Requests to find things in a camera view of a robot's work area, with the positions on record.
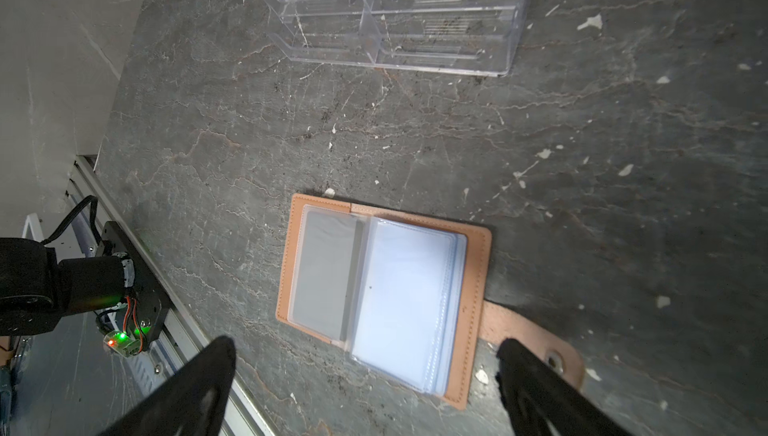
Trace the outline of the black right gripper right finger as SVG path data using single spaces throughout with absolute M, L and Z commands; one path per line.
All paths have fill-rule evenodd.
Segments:
M 516 435 L 629 435 L 518 340 L 504 340 L 497 358 L 501 402 Z

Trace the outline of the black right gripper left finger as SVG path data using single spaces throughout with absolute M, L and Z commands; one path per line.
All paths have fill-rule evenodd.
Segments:
M 104 435 L 218 435 L 236 370 L 232 338 L 219 336 Z

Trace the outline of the clear plastic card sleeves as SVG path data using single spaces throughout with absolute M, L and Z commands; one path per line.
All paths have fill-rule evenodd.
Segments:
M 455 232 L 305 206 L 286 319 L 361 364 L 442 396 L 467 244 Z

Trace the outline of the clear acrylic tiered holder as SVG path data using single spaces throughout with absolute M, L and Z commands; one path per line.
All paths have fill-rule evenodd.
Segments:
M 264 0 L 268 36 L 294 60 L 505 76 L 530 0 Z

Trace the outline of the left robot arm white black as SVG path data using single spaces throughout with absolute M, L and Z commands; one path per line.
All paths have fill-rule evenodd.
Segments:
M 57 258 L 38 241 L 1 240 L 1 334 L 51 332 L 70 315 L 101 312 L 126 300 L 135 280 L 128 256 Z

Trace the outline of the small green-lit circuit board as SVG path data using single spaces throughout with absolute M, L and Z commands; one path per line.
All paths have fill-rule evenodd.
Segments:
M 108 332 L 104 336 L 103 342 L 110 350 L 124 358 L 136 356 L 143 351 L 141 338 L 130 332 Z

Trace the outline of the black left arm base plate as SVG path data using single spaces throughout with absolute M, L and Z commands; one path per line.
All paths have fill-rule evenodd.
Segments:
M 124 295 L 119 302 L 96 311 L 97 325 L 104 336 L 111 331 L 136 334 L 143 342 L 140 353 L 148 351 L 164 328 L 171 300 L 155 272 L 117 222 L 105 224 L 99 251 L 121 260 Z

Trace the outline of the aluminium rail front frame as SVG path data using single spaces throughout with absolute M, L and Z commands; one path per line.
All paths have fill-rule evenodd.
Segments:
M 107 233 L 114 250 L 126 252 L 135 260 L 136 294 L 142 300 L 137 310 L 139 333 L 147 337 L 149 344 L 141 355 L 129 359 L 130 364 L 145 370 L 154 364 L 153 381 L 170 378 L 211 343 L 212 338 L 204 333 L 170 289 L 149 252 L 116 209 L 94 170 L 92 159 L 76 156 L 67 191 L 74 201 L 88 195 L 99 199 L 97 228 Z

